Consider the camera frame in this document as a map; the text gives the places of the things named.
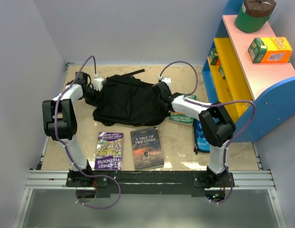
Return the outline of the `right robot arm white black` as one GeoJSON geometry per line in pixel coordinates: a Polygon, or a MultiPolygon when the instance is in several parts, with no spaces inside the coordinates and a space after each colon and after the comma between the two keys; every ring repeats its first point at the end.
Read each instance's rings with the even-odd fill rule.
{"type": "Polygon", "coordinates": [[[198,102],[181,93],[171,93],[169,86],[161,81],[152,86],[160,104],[165,110],[182,113],[201,123],[206,141],[210,144],[210,160],[202,182],[207,188],[219,186],[227,176],[234,186],[234,179],[228,171],[227,147],[236,126],[224,104],[198,102]]]}

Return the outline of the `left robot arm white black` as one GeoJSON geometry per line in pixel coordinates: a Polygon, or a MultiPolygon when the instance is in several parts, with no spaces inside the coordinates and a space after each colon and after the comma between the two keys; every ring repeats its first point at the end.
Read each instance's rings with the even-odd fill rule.
{"type": "Polygon", "coordinates": [[[87,73],[77,72],[58,96],[42,102],[44,132],[63,147],[70,161],[67,181],[82,186],[91,185],[94,175],[76,137],[78,124],[73,105],[82,98],[94,105],[104,82],[97,75],[92,79],[87,73]]]}

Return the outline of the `black student backpack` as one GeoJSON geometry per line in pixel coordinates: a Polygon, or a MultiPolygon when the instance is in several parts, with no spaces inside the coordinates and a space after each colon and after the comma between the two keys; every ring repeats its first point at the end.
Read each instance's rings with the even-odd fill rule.
{"type": "Polygon", "coordinates": [[[169,111],[160,104],[152,84],[134,77],[144,71],[107,77],[100,91],[86,93],[85,102],[96,107],[93,119],[105,126],[154,126],[169,117],[169,111]]]}

